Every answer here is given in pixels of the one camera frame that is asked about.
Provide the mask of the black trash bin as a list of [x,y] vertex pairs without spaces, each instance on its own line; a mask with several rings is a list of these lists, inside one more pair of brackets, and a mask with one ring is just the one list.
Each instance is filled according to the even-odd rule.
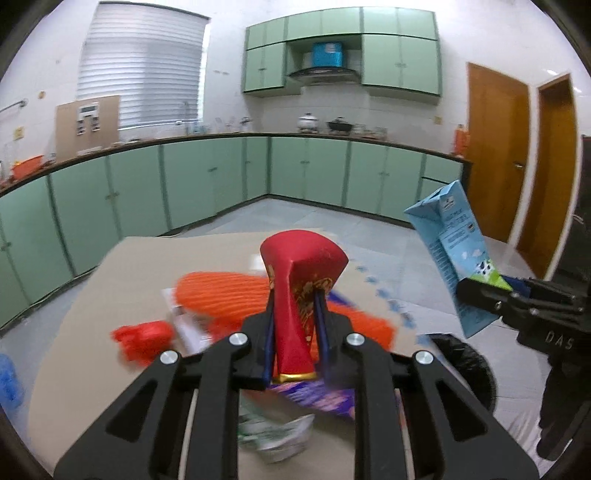
[[481,404],[494,413],[497,406],[497,382],[486,358],[452,334],[431,333],[428,337],[465,380]]

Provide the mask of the white cooking pot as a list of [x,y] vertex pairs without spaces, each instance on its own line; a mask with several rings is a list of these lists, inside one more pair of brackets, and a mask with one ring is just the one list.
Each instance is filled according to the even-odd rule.
[[297,131],[305,134],[318,134],[318,118],[311,113],[305,113],[297,118]]

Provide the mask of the clear green printed wrapper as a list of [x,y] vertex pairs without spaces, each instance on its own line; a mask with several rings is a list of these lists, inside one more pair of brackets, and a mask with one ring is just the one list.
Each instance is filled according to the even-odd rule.
[[161,291],[168,309],[168,316],[178,337],[178,341],[187,356],[204,352],[213,339],[206,329],[207,317],[186,310],[175,299],[174,289]]

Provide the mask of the chrome sink faucet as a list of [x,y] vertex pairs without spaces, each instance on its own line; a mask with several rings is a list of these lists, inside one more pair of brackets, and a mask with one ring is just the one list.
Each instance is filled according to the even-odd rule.
[[178,118],[175,120],[175,125],[182,128],[184,136],[188,136],[190,133],[190,113],[190,103],[187,100],[183,100],[179,107]]

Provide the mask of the cardboard box with dispenser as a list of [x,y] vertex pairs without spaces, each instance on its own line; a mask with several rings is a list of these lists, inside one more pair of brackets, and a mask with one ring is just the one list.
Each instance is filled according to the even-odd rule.
[[59,105],[55,116],[55,156],[69,160],[119,141],[118,95]]

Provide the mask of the orange plastic basin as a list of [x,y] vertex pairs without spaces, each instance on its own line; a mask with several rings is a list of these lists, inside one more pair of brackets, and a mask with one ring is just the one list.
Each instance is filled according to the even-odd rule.
[[39,171],[42,166],[42,155],[34,156],[22,161],[15,161],[11,166],[11,179],[13,181],[20,181]]

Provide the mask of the small red plastic bag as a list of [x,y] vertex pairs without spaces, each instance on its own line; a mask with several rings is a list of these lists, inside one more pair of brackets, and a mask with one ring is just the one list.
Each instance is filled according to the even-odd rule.
[[171,348],[175,332],[166,321],[152,321],[121,326],[110,332],[110,338],[127,362],[147,366]]

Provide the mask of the blue plastic bag on floor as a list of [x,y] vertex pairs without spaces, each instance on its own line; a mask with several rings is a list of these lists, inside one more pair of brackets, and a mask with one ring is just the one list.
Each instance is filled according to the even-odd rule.
[[0,398],[2,407],[7,411],[19,408],[24,398],[24,389],[14,363],[3,353],[0,354]]

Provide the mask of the black wok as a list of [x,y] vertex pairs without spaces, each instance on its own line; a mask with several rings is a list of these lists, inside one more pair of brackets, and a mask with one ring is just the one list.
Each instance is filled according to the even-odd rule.
[[327,123],[329,134],[338,136],[349,136],[353,130],[353,124],[342,117],[337,117]]

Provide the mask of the orange foam net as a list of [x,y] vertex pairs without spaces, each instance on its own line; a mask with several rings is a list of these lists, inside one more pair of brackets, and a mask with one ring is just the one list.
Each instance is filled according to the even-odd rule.
[[328,339],[335,335],[335,328],[329,323],[329,315],[342,315],[349,318],[354,332],[369,337],[379,343],[385,350],[392,350],[396,343],[398,328],[387,319],[377,317],[359,308],[328,301],[325,307],[324,325]]
[[263,313],[269,296],[269,281],[233,272],[191,272],[174,287],[176,302],[205,318],[214,341],[242,329],[245,318]]

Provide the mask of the blue milk carton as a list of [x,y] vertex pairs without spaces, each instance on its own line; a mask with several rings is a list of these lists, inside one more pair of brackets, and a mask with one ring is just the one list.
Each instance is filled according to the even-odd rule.
[[510,292],[488,253],[485,238],[460,181],[443,186],[405,210],[434,260],[460,319],[464,336],[470,338],[493,323],[499,315],[461,300],[457,287],[468,279]]

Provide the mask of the brown wooden door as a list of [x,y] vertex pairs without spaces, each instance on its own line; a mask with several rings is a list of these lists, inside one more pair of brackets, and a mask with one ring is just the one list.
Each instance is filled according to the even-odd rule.
[[468,78],[468,199],[483,235],[506,242],[529,154],[529,90],[519,80],[473,63]]

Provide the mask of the green milk carton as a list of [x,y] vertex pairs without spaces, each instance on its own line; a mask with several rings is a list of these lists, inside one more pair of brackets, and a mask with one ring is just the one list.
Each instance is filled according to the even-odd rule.
[[308,446],[315,415],[307,414],[278,423],[241,395],[238,403],[238,442],[252,447],[264,462],[280,463]]

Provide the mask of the red gold gift pouch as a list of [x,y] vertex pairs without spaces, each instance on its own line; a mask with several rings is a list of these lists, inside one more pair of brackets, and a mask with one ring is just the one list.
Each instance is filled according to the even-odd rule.
[[308,230],[276,233],[259,252],[273,294],[273,376],[278,383],[314,380],[315,295],[332,290],[349,258],[334,241]]

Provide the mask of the blue cracker bag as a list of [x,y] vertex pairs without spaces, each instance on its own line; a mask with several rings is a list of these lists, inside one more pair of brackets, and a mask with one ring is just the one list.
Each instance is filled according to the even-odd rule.
[[271,384],[269,389],[298,406],[349,419],[355,418],[356,364],[344,353],[346,335],[353,332],[353,304],[339,294],[329,293],[322,304],[321,328],[312,342],[318,346],[318,379]]

